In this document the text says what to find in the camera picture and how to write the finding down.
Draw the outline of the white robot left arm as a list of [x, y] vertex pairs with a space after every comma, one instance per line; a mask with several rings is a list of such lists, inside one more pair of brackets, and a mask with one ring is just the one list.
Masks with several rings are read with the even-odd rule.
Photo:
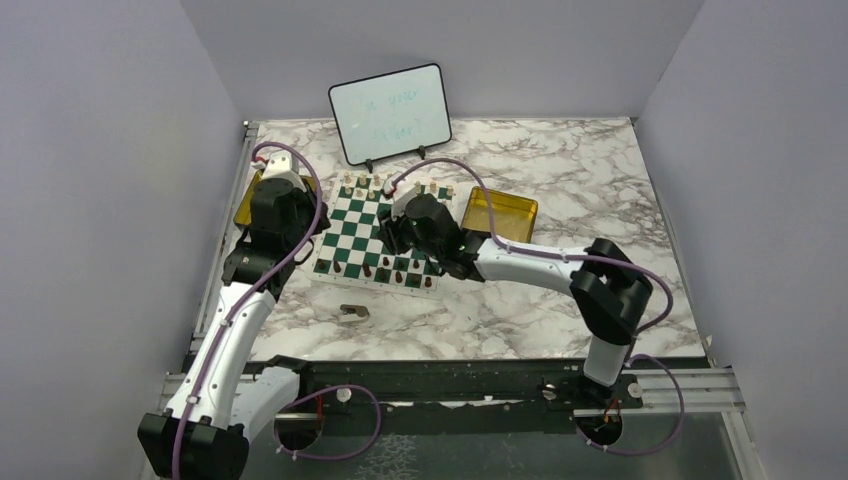
[[313, 401], [313, 382], [291, 372], [269, 392], [235, 404], [251, 348], [296, 269], [296, 255], [330, 225], [320, 190], [296, 173], [263, 176], [250, 212], [224, 261], [213, 323], [185, 379], [163, 412], [140, 421], [138, 439], [160, 478], [239, 478], [258, 419], [269, 419], [281, 402], [298, 411]]

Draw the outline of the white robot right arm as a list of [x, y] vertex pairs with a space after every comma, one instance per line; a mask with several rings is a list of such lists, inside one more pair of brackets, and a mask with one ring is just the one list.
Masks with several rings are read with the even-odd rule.
[[600, 407], [616, 395], [653, 286], [613, 242], [597, 239], [578, 251], [507, 241], [460, 227], [431, 194], [384, 209], [377, 220], [377, 237], [393, 255], [415, 250], [457, 280], [506, 281], [571, 297], [592, 335], [578, 396]]

